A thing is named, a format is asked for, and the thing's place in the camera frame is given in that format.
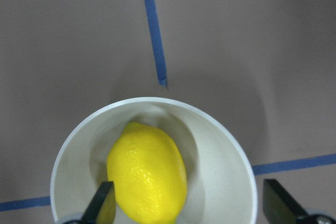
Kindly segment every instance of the bowl rim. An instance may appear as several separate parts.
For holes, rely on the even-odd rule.
[[[111,110],[113,108],[123,106],[123,105],[126,105],[126,104],[138,103],[138,102],[158,102],[158,103],[166,103],[166,104],[171,104],[171,105],[183,107],[183,108],[185,108],[187,110],[190,110],[190,111],[198,114],[199,116],[207,119],[208,121],[213,123],[216,127],[218,127],[221,131],[224,132],[224,134],[229,138],[230,142],[234,145],[235,149],[238,151],[238,153],[239,153],[240,157],[242,158],[243,163],[245,165],[247,175],[248,175],[248,178],[249,178],[249,182],[250,182],[251,191],[252,191],[252,210],[251,210],[250,224],[255,224],[256,220],[257,220],[257,211],[258,211],[258,195],[257,195],[256,180],[255,180],[255,176],[254,176],[254,173],[253,173],[253,170],[252,170],[252,166],[251,166],[244,150],[240,146],[240,144],[237,142],[237,140],[233,137],[233,135],[221,123],[219,123],[216,119],[214,119],[209,114],[207,114],[204,111],[202,111],[202,110],[200,110],[200,109],[198,109],[198,108],[196,108],[196,107],[194,107],[190,104],[187,104],[185,102],[181,102],[181,101],[170,99],[170,98],[162,98],[162,97],[136,97],[136,98],[128,98],[128,99],[124,99],[124,100],[121,100],[121,101],[114,102],[114,103],[106,105],[106,106],[100,108],[99,110],[93,112],[92,114],[90,114],[88,117],[86,117],[83,121],[81,121],[71,131],[71,133],[66,138],[66,140],[64,141],[61,149],[59,150],[59,152],[57,154],[57,157],[56,157],[55,162],[54,162],[54,166],[52,168],[52,173],[51,173],[50,204],[51,204],[51,212],[52,212],[52,216],[54,218],[54,221],[57,221],[57,219],[58,219],[57,213],[56,213],[56,208],[55,208],[55,197],[54,197],[55,179],[56,179],[57,169],[58,169],[60,160],[61,160],[67,146],[69,145],[71,139],[73,138],[73,136],[76,135],[88,122],[90,122],[96,116],[98,116],[98,115],[100,115],[100,114],[102,114],[102,113],[104,113],[108,110]]]

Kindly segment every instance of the blue tape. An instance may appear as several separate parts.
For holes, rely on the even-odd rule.
[[[0,212],[42,206],[50,206],[49,196],[0,203]]]
[[[284,161],[264,165],[254,165],[252,166],[252,169],[254,175],[262,175],[262,174],[279,173],[288,170],[298,170],[298,169],[312,168],[332,164],[336,164],[336,154],[302,158],[292,161]]]
[[[156,65],[156,73],[158,75],[159,84],[167,86],[166,63],[162,46],[162,39],[159,27],[159,19],[157,18],[155,0],[145,0],[147,20],[149,32],[152,40],[152,48]]]

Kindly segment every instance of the yellow lemon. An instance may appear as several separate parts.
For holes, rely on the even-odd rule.
[[[187,195],[186,172],[174,141],[162,130],[128,123],[107,158],[115,199],[140,224],[173,224]]]

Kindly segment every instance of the bowl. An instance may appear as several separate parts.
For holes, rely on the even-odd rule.
[[[55,222],[80,215],[86,209],[100,183],[107,180],[107,154],[130,121],[162,129],[181,152],[188,194],[176,224],[256,223],[256,182],[235,138],[200,109],[157,97],[107,105],[70,133],[51,175],[50,200]],[[115,216],[115,224],[135,223],[118,206]]]

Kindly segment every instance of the metal bolt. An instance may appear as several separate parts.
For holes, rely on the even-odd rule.
[[[331,224],[331,220],[324,216],[319,216],[316,219],[317,224]]]

